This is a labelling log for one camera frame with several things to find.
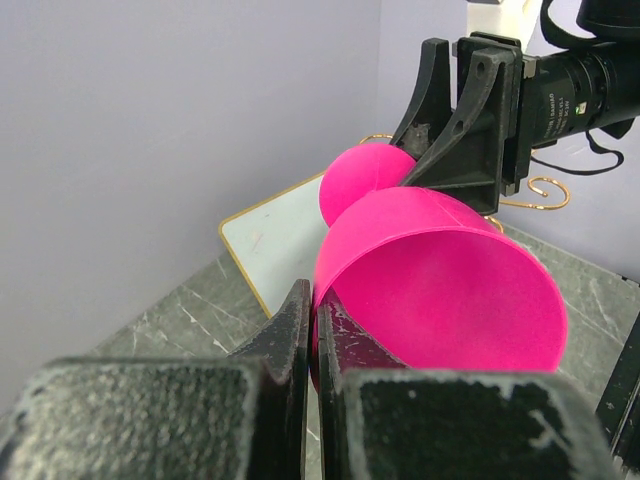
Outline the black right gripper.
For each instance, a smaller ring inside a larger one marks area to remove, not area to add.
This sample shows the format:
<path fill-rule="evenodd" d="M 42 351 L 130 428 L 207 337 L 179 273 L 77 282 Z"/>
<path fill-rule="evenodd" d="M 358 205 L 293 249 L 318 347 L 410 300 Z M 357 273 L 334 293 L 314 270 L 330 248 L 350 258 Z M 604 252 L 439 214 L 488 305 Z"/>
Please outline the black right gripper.
<path fill-rule="evenodd" d="M 455 44 L 458 101 L 451 105 L 450 44 L 421 44 L 408 107 L 392 140 L 414 160 L 404 186 L 444 193 L 480 215 L 519 192 L 529 173 L 522 120 L 526 59 L 518 40 L 473 33 Z"/>

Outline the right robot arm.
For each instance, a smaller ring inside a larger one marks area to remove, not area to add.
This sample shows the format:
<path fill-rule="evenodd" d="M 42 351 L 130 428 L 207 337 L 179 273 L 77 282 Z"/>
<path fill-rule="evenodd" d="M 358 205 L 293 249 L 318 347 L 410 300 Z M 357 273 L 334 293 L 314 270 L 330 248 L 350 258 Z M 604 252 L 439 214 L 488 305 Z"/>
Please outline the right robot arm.
<path fill-rule="evenodd" d="M 620 139 L 639 115 L 639 5 L 584 1 L 574 36 L 546 1 L 471 1 L 467 33 L 426 39 L 392 144 L 403 178 L 482 215 L 529 177 L 533 153 L 601 130 Z"/>

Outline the pink plastic wine glass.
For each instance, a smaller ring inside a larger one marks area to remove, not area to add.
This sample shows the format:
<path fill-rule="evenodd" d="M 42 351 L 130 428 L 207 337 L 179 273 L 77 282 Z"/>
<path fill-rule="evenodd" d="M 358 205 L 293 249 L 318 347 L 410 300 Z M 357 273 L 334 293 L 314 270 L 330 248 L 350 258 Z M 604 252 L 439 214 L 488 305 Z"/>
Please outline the pink plastic wine glass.
<path fill-rule="evenodd" d="M 404 186 L 413 166 L 401 149 L 373 143 L 330 164 L 314 304 L 336 296 L 413 368 L 555 371 L 569 320 L 551 274 L 461 201 Z"/>

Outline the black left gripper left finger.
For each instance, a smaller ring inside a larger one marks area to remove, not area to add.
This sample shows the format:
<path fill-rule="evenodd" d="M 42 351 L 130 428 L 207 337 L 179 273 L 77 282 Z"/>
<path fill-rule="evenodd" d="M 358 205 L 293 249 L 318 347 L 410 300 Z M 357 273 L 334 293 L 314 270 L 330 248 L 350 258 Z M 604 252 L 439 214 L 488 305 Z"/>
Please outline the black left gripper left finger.
<path fill-rule="evenodd" d="M 26 384 L 5 479 L 301 479 L 310 284 L 223 358 L 71 357 Z"/>

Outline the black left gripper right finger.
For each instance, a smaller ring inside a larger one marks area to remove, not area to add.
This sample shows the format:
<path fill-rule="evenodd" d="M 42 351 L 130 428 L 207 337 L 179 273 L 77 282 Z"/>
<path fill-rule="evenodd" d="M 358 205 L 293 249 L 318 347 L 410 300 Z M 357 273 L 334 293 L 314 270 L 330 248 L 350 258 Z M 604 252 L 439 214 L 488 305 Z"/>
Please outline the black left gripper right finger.
<path fill-rule="evenodd" d="M 554 374 L 410 369 L 341 304 L 317 311 L 327 479 L 615 479 L 599 422 Z"/>

